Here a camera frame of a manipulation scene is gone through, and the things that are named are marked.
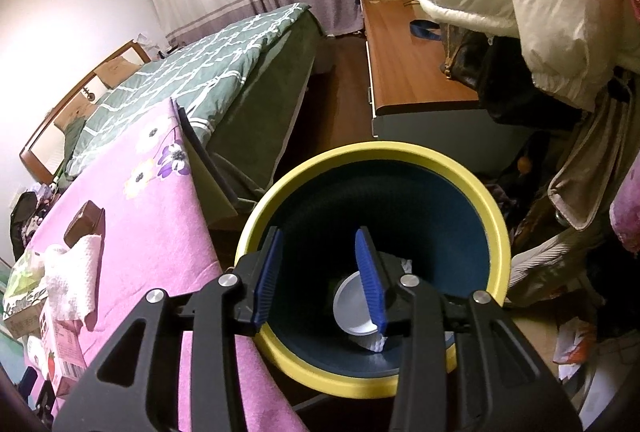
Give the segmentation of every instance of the wooden floor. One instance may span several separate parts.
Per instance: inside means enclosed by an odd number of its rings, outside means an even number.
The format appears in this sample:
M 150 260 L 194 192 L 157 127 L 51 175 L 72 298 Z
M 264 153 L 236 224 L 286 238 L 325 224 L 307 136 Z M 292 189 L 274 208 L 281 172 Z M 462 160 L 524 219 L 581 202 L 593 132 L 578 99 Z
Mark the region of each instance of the wooden floor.
M 322 152 L 373 139 L 371 107 L 367 94 L 369 66 L 365 39 L 348 35 L 328 43 L 334 52 L 335 66 L 331 72 L 309 79 L 308 91 L 287 149 L 276 170 L 275 180 Z M 210 233 L 222 268 L 232 266 L 240 234 L 233 231 Z M 268 367 L 290 404 L 298 404 L 316 394 L 272 365 Z M 320 426 L 317 415 L 312 417 L 313 414 L 314 412 L 310 412 L 305 419 L 310 430 L 326 430 L 324 426 Z

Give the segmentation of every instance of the brown pillow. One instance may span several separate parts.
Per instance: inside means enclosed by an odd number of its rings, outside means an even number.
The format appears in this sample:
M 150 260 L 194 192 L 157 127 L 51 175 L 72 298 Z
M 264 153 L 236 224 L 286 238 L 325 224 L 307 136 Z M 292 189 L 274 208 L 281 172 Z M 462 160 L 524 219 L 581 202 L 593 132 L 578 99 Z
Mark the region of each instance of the brown pillow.
M 109 88 L 116 88 L 130 76 L 133 76 L 142 65 L 129 62 L 124 56 L 116 56 L 94 69 L 95 75 Z
M 82 93 L 76 94 L 60 114 L 53 120 L 53 124 L 63 132 L 69 123 L 79 117 L 91 116 L 97 107 L 91 103 Z

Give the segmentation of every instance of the strawberry milk carton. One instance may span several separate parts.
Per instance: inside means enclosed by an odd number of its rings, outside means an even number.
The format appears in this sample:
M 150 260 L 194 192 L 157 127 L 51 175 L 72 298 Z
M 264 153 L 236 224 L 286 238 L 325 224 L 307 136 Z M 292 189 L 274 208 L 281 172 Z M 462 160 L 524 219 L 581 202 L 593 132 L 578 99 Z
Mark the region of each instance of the strawberry milk carton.
M 49 301 L 45 302 L 40 315 L 40 334 L 48 371 L 42 375 L 51 382 L 56 397 L 64 398 L 86 369 L 78 335 L 73 323 L 53 318 Z

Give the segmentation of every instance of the white wall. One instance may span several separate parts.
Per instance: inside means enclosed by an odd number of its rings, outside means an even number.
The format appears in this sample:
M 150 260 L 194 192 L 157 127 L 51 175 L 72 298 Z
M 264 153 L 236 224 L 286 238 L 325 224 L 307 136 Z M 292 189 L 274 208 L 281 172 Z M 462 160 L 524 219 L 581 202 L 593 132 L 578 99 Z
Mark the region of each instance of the white wall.
M 0 0 L 0 256 L 13 261 L 9 204 L 34 183 L 22 146 L 97 63 L 145 32 L 162 40 L 151 0 Z

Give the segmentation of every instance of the flower print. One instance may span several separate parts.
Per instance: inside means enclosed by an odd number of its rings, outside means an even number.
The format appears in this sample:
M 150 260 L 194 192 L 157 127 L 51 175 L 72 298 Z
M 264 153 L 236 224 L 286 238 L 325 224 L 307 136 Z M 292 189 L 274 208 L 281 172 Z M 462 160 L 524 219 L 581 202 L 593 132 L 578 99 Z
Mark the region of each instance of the flower print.
M 142 161 L 136 166 L 129 179 L 124 183 L 124 193 L 127 199 L 137 197 L 146 188 L 149 181 L 154 177 L 154 160 Z
M 190 169 L 187 162 L 187 152 L 182 146 L 182 141 L 176 140 L 164 147 L 158 164 L 160 165 L 158 176 L 162 179 L 167 178 L 171 172 L 178 172 L 181 176 L 187 175 Z
M 171 125 L 171 118 L 165 116 L 160 116 L 147 123 L 140 132 L 138 143 L 136 144 L 136 152 L 144 154 L 153 150 L 158 145 L 160 138 L 166 136 Z

